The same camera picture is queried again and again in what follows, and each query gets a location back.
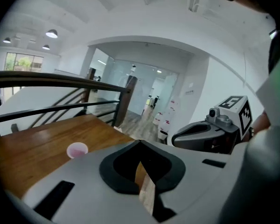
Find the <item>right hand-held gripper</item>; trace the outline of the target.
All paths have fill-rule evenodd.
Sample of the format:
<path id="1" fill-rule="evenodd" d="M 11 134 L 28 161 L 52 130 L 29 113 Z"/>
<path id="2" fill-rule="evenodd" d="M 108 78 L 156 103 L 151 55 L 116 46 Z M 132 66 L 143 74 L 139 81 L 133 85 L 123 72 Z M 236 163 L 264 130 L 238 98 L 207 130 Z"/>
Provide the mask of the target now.
<path id="1" fill-rule="evenodd" d="M 210 152 L 213 140 L 217 137 L 211 124 L 224 132 L 216 142 L 219 152 L 230 154 L 234 146 L 240 143 L 252 124 L 252 112 L 247 96 L 229 96 L 218 105 L 210 108 L 206 121 L 197 121 L 183 127 L 185 131 L 172 137 L 175 147 Z"/>

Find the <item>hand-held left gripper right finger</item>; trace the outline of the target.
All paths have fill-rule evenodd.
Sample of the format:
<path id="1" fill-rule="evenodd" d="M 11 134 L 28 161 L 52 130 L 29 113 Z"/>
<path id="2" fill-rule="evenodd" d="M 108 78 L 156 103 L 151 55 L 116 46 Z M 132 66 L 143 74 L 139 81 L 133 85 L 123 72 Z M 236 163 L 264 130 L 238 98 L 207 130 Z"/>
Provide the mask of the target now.
<path id="1" fill-rule="evenodd" d="M 156 142 L 151 145 L 181 159 L 186 170 L 173 190 L 160 194 L 163 205 L 176 215 L 159 223 L 145 212 L 140 224 L 221 224 L 222 208 L 242 167 L 244 145 L 236 145 L 231 154 L 199 152 Z"/>

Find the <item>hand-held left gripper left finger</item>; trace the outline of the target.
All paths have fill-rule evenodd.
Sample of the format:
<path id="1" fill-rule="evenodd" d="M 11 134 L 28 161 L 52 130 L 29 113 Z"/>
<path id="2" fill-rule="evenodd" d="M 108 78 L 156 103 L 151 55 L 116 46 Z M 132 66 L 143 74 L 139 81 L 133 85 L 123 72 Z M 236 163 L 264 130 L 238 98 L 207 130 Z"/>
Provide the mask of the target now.
<path id="1" fill-rule="evenodd" d="M 34 209 L 60 181 L 67 181 L 74 187 L 52 217 L 54 223 L 159 224 L 138 195 L 117 193 L 100 176 L 101 161 L 127 146 L 118 144 L 69 160 L 31 186 L 22 201 Z"/>

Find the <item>red cup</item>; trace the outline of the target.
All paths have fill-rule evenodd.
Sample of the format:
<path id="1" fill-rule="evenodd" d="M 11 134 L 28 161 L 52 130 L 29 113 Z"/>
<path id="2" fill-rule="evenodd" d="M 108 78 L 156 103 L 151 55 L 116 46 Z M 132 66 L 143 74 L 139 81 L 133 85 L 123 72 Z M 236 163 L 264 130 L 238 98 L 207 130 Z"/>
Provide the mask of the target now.
<path id="1" fill-rule="evenodd" d="M 75 142 L 67 147 L 66 153 L 71 159 L 74 159 L 87 154 L 88 147 L 84 143 Z"/>

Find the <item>person's right forearm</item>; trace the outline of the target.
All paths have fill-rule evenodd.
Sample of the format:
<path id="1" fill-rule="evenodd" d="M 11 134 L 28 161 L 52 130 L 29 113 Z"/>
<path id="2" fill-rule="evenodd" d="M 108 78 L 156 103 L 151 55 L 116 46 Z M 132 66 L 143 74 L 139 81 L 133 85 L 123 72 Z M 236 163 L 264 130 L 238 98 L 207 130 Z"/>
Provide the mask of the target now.
<path id="1" fill-rule="evenodd" d="M 253 124 L 249 127 L 248 140 L 250 140 L 258 132 L 269 128 L 270 125 L 271 124 L 270 124 L 269 118 L 267 116 L 267 113 L 265 111 L 263 111 L 262 114 L 259 115 L 256 118 L 256 120 L 253 122 Z"/>

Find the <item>white jug red label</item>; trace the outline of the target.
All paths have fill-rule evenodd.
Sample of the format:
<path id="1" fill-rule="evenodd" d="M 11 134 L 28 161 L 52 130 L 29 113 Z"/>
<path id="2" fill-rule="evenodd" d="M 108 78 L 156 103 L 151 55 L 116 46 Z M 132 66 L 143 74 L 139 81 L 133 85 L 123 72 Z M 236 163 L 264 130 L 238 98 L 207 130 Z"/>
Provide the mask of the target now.
<path id="1" fill-rule="evenodd" d="M 170 108 L 176 110 L 179 107 L 180 98 L 179 97 L 172 97 L 170 100 Z"/>
<path id="2" fill-rule="evenodd" d="M 170 107 L 164 113 L 163 130 L 168 132 L 172 123 L 172 119 L 175 115 L 175 109 Z"/>
<path id="3" fill-rule="evenodd" d="M 161 112 L 158 112 L 154 117 L 153 123 L 158 126 L 159 123 L 162 121 L 162 119 L 163 119 L 163 114 Z"/>

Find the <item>glass partition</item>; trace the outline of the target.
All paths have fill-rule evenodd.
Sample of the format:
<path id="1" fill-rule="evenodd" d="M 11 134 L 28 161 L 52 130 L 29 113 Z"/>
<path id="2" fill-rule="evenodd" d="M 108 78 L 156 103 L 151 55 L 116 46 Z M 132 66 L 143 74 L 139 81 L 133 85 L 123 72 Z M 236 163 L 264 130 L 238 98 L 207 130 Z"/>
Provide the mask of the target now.
<path id="1" fill-rule="evenodd" d="M 136 66 L 134 73 L 131 73 L 132 64 Z M 141 115 L 147 99 L 160 96 L 166 82 L 169 82 L 171 89 L 174 88 L 178 74 L 147 64 L 116 60 L 109 76 L 110 82 L 116 86 L 125 87 L 131 84 L 128 81 L 130 76 L 136 77 L 137 81 L 128 110 Z"/>

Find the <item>black metal stair railing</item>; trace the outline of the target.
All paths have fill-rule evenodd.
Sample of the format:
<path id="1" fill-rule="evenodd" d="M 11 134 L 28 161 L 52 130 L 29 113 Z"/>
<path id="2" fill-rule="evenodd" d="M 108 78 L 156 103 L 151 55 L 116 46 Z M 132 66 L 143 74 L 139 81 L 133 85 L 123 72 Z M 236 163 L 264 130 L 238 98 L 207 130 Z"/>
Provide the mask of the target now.
<path id="1" fill-rule="evenodd" d="M 71 77 L 58 74 L 49 73 L 36 73 L 36 72 L 26 72 L 26 71 L 0 71 L 0 88 L 8 87 L 67 87 L 75 88 L 74 93 L 83 89 L 78 96 L 86 94 L 86 96 L 74 104 L 67 102 L 64 105 L 59 105 L 56 102 L 54 105 L 42 109 L 25 110 L 12 112 L 0 115 L 0 123 L 24 118 L 33 115 L 44 115 L 48 112 L 58 112 L 63 111 L 62 116 L 70 109 L 74 108 L 84 108 L 94 105 L 105 105 L 105 104 L 116 104 L 116 108 L 111 111 L 103 112 L 96 117 L 103 117 L 109 114 L 114 114 L 113 118 L 106 121 L 107 124 L 111 124 L 113 127 L 119 127 L 126 115 L 131 97 L 133 95 L 134 88 L 137 84 L 138 79 L 133 76 L 129 76 L 125 87 L 115 86 L 111 84 L 106 84 L 102 82 L 97 82 L 85 78 Z M 107 100 L 99 102 L 88 102 L 90 90 L 100 90 L 100 91 L 112 91 L 119 92 L 118 100 Z"/>

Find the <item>person's dark t-shirt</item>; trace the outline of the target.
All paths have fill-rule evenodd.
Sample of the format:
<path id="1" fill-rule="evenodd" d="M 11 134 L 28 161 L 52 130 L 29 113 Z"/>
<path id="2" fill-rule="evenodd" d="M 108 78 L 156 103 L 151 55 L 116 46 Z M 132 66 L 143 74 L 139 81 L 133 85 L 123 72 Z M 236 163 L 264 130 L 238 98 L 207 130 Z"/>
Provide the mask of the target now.
<path id="1" fill-rule="evenodd" d="M 276 35 L 271 41 L 268 58 L 268 71 L 272 72 L 280 59 L 280 13 L 272 15 L 276 23 Z"/>

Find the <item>window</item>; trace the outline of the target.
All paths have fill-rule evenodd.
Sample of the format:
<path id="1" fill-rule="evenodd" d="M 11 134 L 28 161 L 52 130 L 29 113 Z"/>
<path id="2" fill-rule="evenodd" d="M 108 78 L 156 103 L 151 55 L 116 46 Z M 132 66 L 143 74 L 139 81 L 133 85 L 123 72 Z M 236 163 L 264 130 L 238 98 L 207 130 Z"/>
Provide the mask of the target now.
<path id="1" fill-rule="evenodd" d="M 8 52 L 5 59 L 4 70 L 40 72 L 42 63 L 43 57 L 41 56 Z"/>

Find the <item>white wall conduit pipe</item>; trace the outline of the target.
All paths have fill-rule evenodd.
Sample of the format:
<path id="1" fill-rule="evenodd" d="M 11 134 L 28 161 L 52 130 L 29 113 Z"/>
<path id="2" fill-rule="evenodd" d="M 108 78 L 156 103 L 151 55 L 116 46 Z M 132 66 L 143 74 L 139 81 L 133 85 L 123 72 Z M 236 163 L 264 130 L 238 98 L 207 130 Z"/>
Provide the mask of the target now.
<path id="1" fill-rule="evenodd" d="M 211 54 L 210 54 L 210 58 L 217 61 L 222 66 L 224 66 L 226 69 L 228 69 L 231 73 L 233 73 L 238 79 L 240 79 L 243 82 L 243 87 L 247 87 L 256 96 L 255 90 L 247 83 L 246 79 L 243 78 L 242 76 L 240 76 L 233 68 L 231 68 L 228 64 L 226 64 L 225 62 L 221 61 L 220 59 L 218 59 L 217 57 L 215 57 Z"/>

